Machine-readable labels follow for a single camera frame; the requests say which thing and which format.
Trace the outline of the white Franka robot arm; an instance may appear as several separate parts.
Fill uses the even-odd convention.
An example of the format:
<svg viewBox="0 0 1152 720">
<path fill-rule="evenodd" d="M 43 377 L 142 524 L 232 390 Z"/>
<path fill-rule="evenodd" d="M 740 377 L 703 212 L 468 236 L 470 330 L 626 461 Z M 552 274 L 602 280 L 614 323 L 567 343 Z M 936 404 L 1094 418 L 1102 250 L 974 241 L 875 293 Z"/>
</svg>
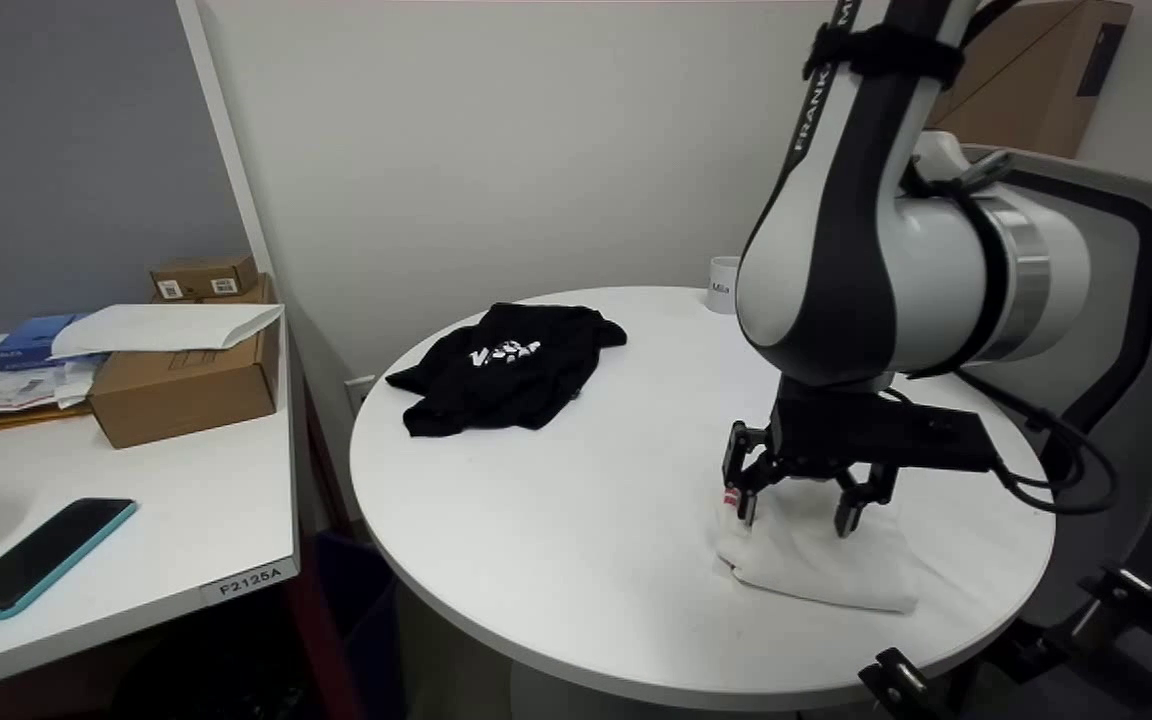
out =
<svg viewBox="0 0 1152 720">
<path fill-rule="evenodd" d="M 1013 5 L 835 0 L 817 28 L 731 288 L 740 338 L 780 372 L 771 418 L 722 447 L 740 520 L 780 481 L 828 481 L 833 528 L 851 533 L 907 470 L 1002 470 L 974 418 L 884 386 L 1028 362 L 1088 304 L 1082 233 L 926 126 L 962 47 Z"/>
</svg>

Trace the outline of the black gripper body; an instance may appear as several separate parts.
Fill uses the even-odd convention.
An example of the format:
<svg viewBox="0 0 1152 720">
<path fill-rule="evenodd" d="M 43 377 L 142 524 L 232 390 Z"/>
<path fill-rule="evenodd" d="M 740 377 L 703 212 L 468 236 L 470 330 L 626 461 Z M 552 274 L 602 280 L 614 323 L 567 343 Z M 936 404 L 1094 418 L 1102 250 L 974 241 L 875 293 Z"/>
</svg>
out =
<svg viewBox="0 0 1152 720">
<path fill-rule="evenodd" d="M 996 447 L 973 411 L 785 380 L 771 455 L 786 476 L 828 481 L 851 463 L 988 473 Z"/>
</svg>

